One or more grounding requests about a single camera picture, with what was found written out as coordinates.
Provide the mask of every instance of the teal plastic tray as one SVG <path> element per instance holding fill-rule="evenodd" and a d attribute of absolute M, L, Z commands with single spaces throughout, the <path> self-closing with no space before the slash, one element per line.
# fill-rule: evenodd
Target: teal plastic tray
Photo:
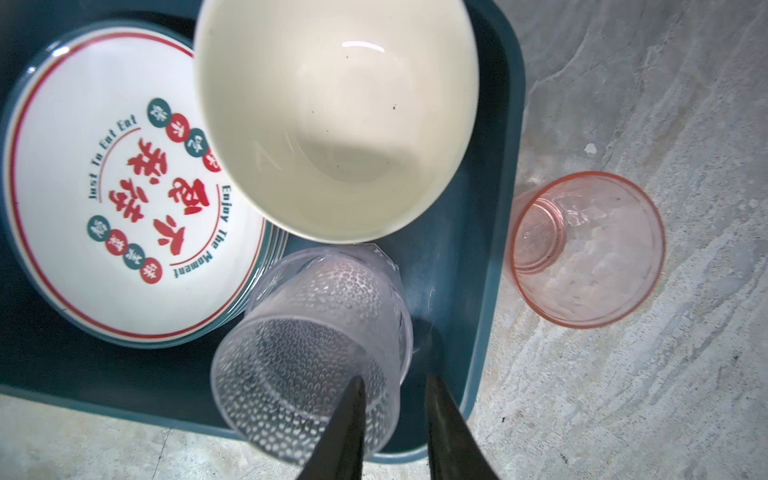
<path fill-rule="evenodd" d="M 425 373 L 442 376 L 465 418 L 475 404 L 507 236 L 525 93 L 517 38 L 491 0 L 467 0 L 480 61 L 477 120 L 443 195 L 416 221 L 377 241 L 400 265 L 414 320 L 414 357 L 400 421 L 377 462 L 425 457 Z M 0 16 L 0 101 L 37 53 L 106 18 L 158 23 L 191 37 L 199 2 L 8 0 Z M 315 245 L 290 237 L 286 254 Z M 61 318 L 0 241 L 0 392 L 86 412 L 235 437 L 208 385 L 214 351 L 240 317 L 181 346 L 129 349 Z"/>

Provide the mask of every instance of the stack of plates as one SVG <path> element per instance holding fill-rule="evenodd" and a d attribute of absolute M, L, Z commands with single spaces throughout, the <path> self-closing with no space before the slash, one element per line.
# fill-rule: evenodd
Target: stack of plates
<path fill-rule="evenodd" d="M 2 209 L 30 279 L 107 341 L 161 348 L 242 312 L 287 234 L 206 140 L 190 42 L 109 22 L 54 43 L 2 118 Z"/>

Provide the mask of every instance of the red chinese character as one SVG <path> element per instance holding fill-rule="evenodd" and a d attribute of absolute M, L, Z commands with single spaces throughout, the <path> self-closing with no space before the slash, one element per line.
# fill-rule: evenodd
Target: red chinese character
<path fill-rule="evenodd" d="M 168 225 L 166 225 L 165 223 L 159 220 L 154 221 L 154 229 L 157 230 L 157 232 L 163 237 L 167 237 L 167 238 L 158 238 L 157 244 L 168 245 L 170 243 L 170 252 L 173 255 L 178 255 L 179 253 L 181 253 L 181 244 L 184 243 L 185 227 L 181 227 L 179 230 L 174 232 L 174 228 L 176 228 L 176 222 L 174 221 L 174 219 L 171 218 L 170 215 L 166 215 L 165 221 L 168 222 Z"/>
<path fill-rule="evenodd" d="M 147 200 L 147 195 L 144 193 L 141 187 L 134 187 L 133 180 L 120 180 L 120 186 L 123 187 L 123 190 L 131 193 L 131 201 L 126 203 L 128 195 L 124 194 L 123 192 L 115 193 L 114 190 L 110 190 L 109 199 L 112 200 L 112 203 L 117 205 L 116 210 L 118 212 L 122 212 L 123 209 L 125 209 L 125 212 L 123 212 L 123 218 L 130 217 L 131 222 L 136 223 L 140 219 L 144 218 L 144 215 L 141 213 L 141 205 L 134 205 L 134 202 L 136 202 L 138 199 L 144 203 L 148 203 L 149 200 Z"/>
<path fill-rule="evenodd" d="M 165 134 L 176 143 L 183 142 L 190 136 L 190 122 L 182 114 L 173 114 L 165 126 Z"/>
<path fill-rule="evenodd" d="M 163 276 L 163 267 L 154 258 L 147 258 L 141 267 L 141 278 L 150 285 L 160 281 Z"/>
<path fill-rule="evenodd" d="M 141 174 L 141 171 L 144 170 L 144 175 L 146 177 L 149 177 L 150 175 L 157 175 L 158 177 L 161 175 L 165 175 L 165 172 L 168 170 L 168 165 L 165 161 L 165 152 L 161 151 L 159 148 L 155 148 L 154 152 L 152 150 L 152 142 L 144 143 L 144 139 L 139 139 L 139 149 L 141 150 L 141 153 L 130 160 L 128 160 L 128 165 L 133 166 L 134 173 L 136 175 Z M 149 180 L 149 183 L 155 185 L 159 182 L 159 180 L 156 177 L 152 177 Z"/>
<path fill-rule="evenodd" d="M 109 237 L 105 242 L 107 250 L 112 255 L 125 255 L 128 251 L 128 238 L 125 237 L 125 233 L 120 230 L 112 230 L 109 233 Z"/>
<path fill-rule="evenodd" d="M 214 156 L 214 153 L 210 151 L 210 148 L 205 152 L 205 155 L 203 155 L 203 165 L 214 173 L 221 171 L 221 165 L 219 165 L 219 161 L 216 160 L 216 157 Z"/>
<path fill-rule="evenodd" d="M 184 208 L 184 215 L 196 214 L 203 207 L 210 205 L 208 203 L 208 196 L 205 194 L 205 185 L 199 179 L 195 179 L 190 187 L 186 180 L 177 178 L 174 180 L 174 187 L 168 191 L 168 196 L 173 198 L 177 204 L 181 200 L 186 206 Z"/>

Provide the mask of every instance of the stone floor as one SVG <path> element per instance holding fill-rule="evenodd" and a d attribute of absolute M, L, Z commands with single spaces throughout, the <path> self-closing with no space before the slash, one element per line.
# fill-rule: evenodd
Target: stone floor
<path fill-rule="evenodd" d="M 499 3 L 528 83 L 518 182 L 629 178 L 667 259 L 638 311 L 592 331 L 540 319 L 502 279 L 479 445 L 502 478 L 768 478 L 768 2 Z M 2 478 L 295 474 L 242 442 L 0 396 Z"/>

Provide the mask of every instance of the clear plastic cup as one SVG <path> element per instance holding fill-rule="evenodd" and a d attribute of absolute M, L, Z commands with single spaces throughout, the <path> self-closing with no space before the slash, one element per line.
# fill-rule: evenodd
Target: clear plastic cup
<path fill-rule="evenodd" d="M 210 380 L 245 439 L 303 465 L 355 375 L 366 387 L 364 454 L 395 431 L 411 317 L 395 264 L 375 245 L 318 247 L 276 263 L 219 345 Z"/>
<path fill-rule="evenodd" d="M 629 180 L 568 175 L 516 198 L 512 212 L 512 277 L 528 305 L 558 325 L 615 322 L 648 297 L 659 277 L 664 226 Z"/>

